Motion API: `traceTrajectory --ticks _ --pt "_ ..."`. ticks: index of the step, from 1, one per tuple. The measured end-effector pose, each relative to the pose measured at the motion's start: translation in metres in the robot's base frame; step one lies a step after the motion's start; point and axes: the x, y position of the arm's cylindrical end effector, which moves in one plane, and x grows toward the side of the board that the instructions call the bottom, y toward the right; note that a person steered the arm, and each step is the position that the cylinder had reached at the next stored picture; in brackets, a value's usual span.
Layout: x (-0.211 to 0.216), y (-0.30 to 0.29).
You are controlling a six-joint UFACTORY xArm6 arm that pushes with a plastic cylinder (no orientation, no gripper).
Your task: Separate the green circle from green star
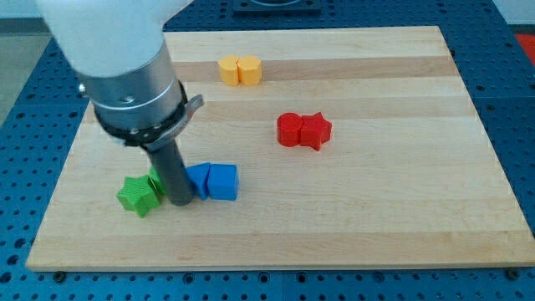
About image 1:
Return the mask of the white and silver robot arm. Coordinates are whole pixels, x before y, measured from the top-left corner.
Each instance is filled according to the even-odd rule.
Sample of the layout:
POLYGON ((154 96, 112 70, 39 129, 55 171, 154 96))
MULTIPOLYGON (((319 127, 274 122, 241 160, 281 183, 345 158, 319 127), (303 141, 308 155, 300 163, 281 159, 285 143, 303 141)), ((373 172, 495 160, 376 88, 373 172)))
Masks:
POLYGON ((164 24, 190 0, 38 0, 103 129, 142 148, 172 204, 194 197, 176 137, 203 106, 173 69, 164 24))

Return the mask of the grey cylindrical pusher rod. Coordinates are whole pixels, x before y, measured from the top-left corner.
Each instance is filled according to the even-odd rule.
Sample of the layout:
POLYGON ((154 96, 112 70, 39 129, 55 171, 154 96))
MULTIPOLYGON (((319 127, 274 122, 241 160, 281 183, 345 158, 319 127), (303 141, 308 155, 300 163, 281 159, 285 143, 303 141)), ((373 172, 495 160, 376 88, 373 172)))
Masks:
POLYGON ((157 150, 148 150, 147 154, 170 202, 175 206, 189 204, 194 191, 176 143, 169 142, 157 150))

